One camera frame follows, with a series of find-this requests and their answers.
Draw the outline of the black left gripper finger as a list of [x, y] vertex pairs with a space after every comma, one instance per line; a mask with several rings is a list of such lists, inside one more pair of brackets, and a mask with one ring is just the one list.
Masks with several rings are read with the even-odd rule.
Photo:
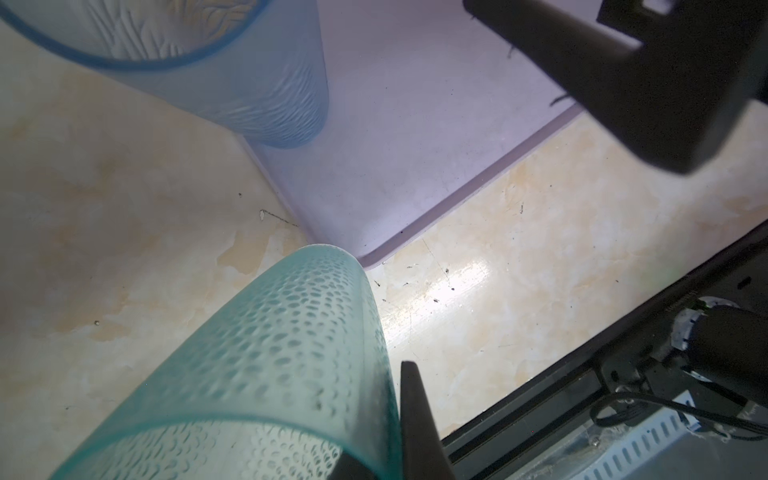
[[401, 363], [400, 380], [403, 478], [454, 480], [415, 362]]

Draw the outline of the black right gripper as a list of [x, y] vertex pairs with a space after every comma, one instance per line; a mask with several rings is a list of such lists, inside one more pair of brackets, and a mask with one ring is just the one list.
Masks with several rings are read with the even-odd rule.
[[763, 1], [605, 1], [595, 25], [541, 1], [465, 10], [557, 83], [640, 160], [677, 174], [714, 157], [767, 81]]

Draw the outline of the teal dimpled plastic cup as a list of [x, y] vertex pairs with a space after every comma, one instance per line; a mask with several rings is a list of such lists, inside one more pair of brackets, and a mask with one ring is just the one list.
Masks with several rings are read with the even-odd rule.
[[367, 276], [303, 247], [227, 302], [55, 471], [58, 479], [327, 479], [343, 456], [402, 475]]

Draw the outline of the blue ribbed plastic cup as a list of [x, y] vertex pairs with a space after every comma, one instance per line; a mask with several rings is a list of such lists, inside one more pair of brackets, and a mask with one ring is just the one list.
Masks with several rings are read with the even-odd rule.
[[258, 143], [323, 129], [329, 90], [313, 1], [5, 1], [42, 48]]

